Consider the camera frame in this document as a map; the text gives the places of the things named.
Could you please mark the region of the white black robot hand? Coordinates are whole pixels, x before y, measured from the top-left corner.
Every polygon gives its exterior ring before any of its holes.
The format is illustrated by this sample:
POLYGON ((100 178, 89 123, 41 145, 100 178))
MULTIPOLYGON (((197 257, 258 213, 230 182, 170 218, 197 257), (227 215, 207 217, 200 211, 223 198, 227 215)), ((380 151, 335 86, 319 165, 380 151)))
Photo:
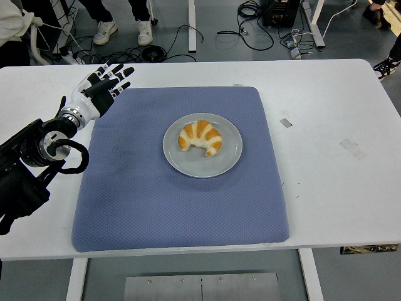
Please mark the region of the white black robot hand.
POLYGON ((102 117, 109 110, 116 97, 130 86, 127 78, 134 71, 133 67, 122 63, 100 65, 73 90, 70 101, 61 107, 58 116, 72 121, 77 129, 83 129, 89 121, 102 117))

